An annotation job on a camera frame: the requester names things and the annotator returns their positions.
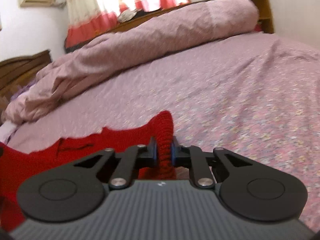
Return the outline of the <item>red knit cardigan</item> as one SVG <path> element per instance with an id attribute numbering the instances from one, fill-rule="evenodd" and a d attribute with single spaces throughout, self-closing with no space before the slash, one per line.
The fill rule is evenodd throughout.
<path id="1" fill-rule="evenodd" d="M 130 146 L 147 144 L 154 138 L 157 143 L 157 165 L 154 168 L 141 169 L 138 178 L 176 179 L 175 168 L 171 162 L 173 135 L 174 123 L 171 113 L 162 111 L 146 125 L 138 128 L 115 131 L 104 127 L 100 133 L 87 137 L 61 138 L 52 146 L 30 154 L 1 144 L 1 227 L 5 231 L 11 231 L 24 222 L 16 192 L 26 179 L 106 148 L 120 153 Z"/>

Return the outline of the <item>purple white pillow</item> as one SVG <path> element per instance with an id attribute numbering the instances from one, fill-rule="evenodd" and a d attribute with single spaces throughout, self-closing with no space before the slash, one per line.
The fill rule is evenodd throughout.
<path id="1" fill-rule="evenodd" d="M 20 88 L 12 97 L 11 100 L 16 99 L 21 94 L 25 93 L 29 90 L 30 87 L 32 87 L 35 84 L 35 80 L 30 81 L 26 86 L 23 88 Z M 1 142 L 4 144 L 7 144 L 10 140 L 10 137 L 16 132 L 18 129 L 18 125 L 11 122 L 11 121 L 5 121 L 3 124 L 1 124 L 0 130 L 1 130 Z"/>

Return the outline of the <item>pink floral bed sheet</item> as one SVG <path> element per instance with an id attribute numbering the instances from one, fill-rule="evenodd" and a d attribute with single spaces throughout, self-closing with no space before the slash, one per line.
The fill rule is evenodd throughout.
<path id="1" fill-rule="evenodd" d="M 251 33 L 126 70 L 26 123 L 8 145 L 23 153 L 103 127 L 128 129 L 167 110 L 175 135 L 204 151 L 222 146 L 299 178 L 301 215 L 319 230 L 319 50 Z"/>

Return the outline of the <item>brown wooden headboard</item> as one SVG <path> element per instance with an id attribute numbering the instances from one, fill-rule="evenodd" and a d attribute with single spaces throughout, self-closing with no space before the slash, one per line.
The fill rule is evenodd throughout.
<path id="1" fill-rule="evenodd" d="M 51 62 L 49 50 L 1 61 L 1 98 L 10 101 L 15 93 L 35 79 L 39 70 Z"/>

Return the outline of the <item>pink crumpled duvet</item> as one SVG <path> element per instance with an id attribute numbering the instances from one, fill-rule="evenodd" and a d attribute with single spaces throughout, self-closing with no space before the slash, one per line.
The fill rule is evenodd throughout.
<path id="1" fill-rule="evenodd" d="M 1 119 L 37 120 L 114 73 L 168 53 L 254 30 L 259 19 L 251 0 L 211 0 L 154 17 L 125 32 L 107 33 L 63 55 L 36 74 L 26 92 L 12 100 Z"/>

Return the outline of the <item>red white curtain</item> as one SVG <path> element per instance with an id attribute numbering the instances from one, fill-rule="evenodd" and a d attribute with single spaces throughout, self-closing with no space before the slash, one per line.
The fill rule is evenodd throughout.
<path id="1" fill-rule="evenodd" d="M 77 46 L 109 31 L 124 11 L 169 9 L 189 0 L 66 0 L 68 31 L 65 48 Z"/>

